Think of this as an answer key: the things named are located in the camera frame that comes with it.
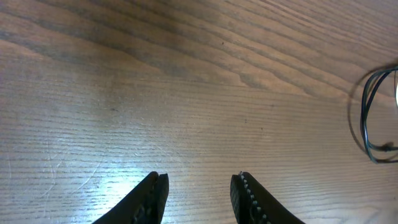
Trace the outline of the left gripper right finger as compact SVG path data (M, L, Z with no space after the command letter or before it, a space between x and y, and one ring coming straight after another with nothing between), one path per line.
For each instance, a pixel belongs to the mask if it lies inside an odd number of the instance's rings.
M231 177L230 198L238 224L303 224L248 172Z

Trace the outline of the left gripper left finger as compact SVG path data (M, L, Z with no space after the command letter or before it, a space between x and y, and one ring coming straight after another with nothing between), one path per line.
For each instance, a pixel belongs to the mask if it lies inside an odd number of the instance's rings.
M93 224L161 224L168 194L168 175L150 172Z

